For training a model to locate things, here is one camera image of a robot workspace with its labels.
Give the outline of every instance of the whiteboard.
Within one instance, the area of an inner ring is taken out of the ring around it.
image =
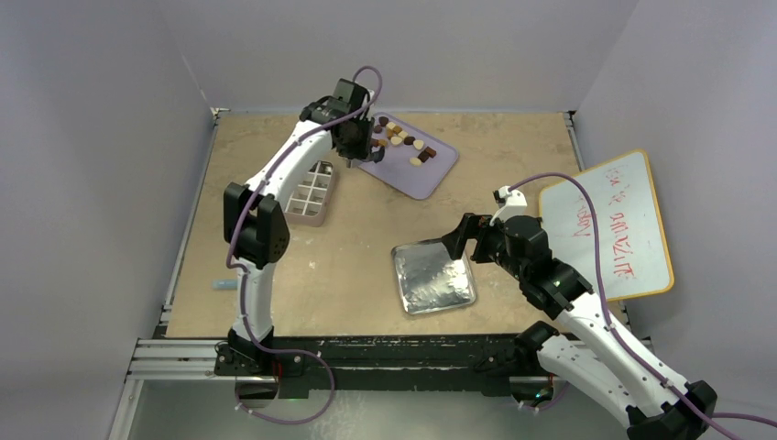
[[[647,153],[631,151],[575,178],[594,202],[607,300],[671,289],[672,262]],[[580,191],[569,181],[543,189],[540,216],[553,255],[577,269],[596,288],[594,228]]]

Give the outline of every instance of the white wall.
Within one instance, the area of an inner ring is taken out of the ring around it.
[[[105,438],[209,110],[153,1],[4,1],[0,53],[0,438]]]
[[[719,409],[772,418],[775,48],[775,2],[641,1],[575,117],[588,166],[650,154],[676,283],[629,302],[632,322],[689,379],[708,380]]]
[[[362,64],[383,72],[387,108],[576,109],[637,4],[160,2],[211,106],[292,113]]]

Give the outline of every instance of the table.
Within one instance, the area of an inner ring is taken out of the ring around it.
[[[276,268],[276,336],[517,333],[547,320],[493,264],[472,264],[477,301],[466,308],[410,316],[402,309],[391,249],[440,237],[463,213],[493,214],[497,188],[542,171],[578,172],[561,114],[398,114],[459,151],[437,190],[416,201],[358,169],[325,158],[338,182],[321,227],[291,225],[292,241]],[[168,337],[224,337],[235,319],[235,291],[214,291],[224,266],[222,194],[229,182],[259,171],[297,121],[294,115],[221,118],[175,291]],[[554,179],[523,188],[528,215]]]

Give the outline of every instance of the whiteboard yellow frame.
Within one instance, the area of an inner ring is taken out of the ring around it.
[[[648,152],[645,151],[644,149],[641,149],[641,148],[634,149],[632,151],[629,151],[628,153],[621,154],[620,156],[618,156],[616,158],[610,159],[610,160],[608,160],[606,162],[602,162],[602,163],[596,165],[593,168],[589,168],[588,170],[578,172],[573,177],[582,176],[583,174],[586,174],[587,172],[596,170],[597,168],[604,167],[605,165],[608,165],[609,163],[612,163],[612,162],[614,162],[616,160],[623,159],[623,158],[625,158],[627,156],[630,156],[630,155],[632,155],[634,153],[640,153],[642,155],[642,158],[645,160],[645,169],[647,169],[647,171],[648,171],[648,181],[650,182],[650,185],[651,185],[651,193],[653,195],[653,205],[655,206],[655,210],[656,210],[656,219],[658,219],[658,227],[659,227],[659,230],[661,230],[661,242],[662,242],[662,245],[663,245],[663,254],[666,256],[666,269],[669,271],[669,284],[667,284],[667,286],[665,288],[660,289],[658,291],[646,291],[644,293],[637,293],[637,294],[630,295],[630,296],[621,296],[621,297],[618,297],[618,298],[613,298],[610,301],[630,300],[630,299],[633,299],[633,298],[640,298],[642,296],[648,296],[648,295],[655,295],[655,294],[658,294],[658,293],[664,293],[664,292],[670,290],[674,286],[674,270],[672,269],[672,259],[669,257],[669,246],[666,244],[666,234],[663,231],[663,220],[661,218],[661,209],[659,209],[659,207],[658,207],[658,197],[656,196],[656,193],[655,193],[655,185],[653,184],[653,174],[652,174],[652,171],[651,171],[651,162],[648,159]],[[564,182],[566,182],[566,181],[559,181],[557,183],[554,183],[553,185],[548,185],[545,188],[542,188],[540,190],[540,196],[539,196],[540,201],[542,200],[542,193],[544,193],[545,190],[547,190],[549,188],[552,188],[553,186],[556,186],[558,184],[564,183]],[[538,203],[538,205],[539,205],[538,206],[538,210],[540,212],[540,217],[542,217],[542,203]]]

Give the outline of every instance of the metal baking tray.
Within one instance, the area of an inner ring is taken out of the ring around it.
[[[451,260],[439,239],[391,250],[399,296],[408,314],[427,314],[475,302],[475,283],[466,256]]]

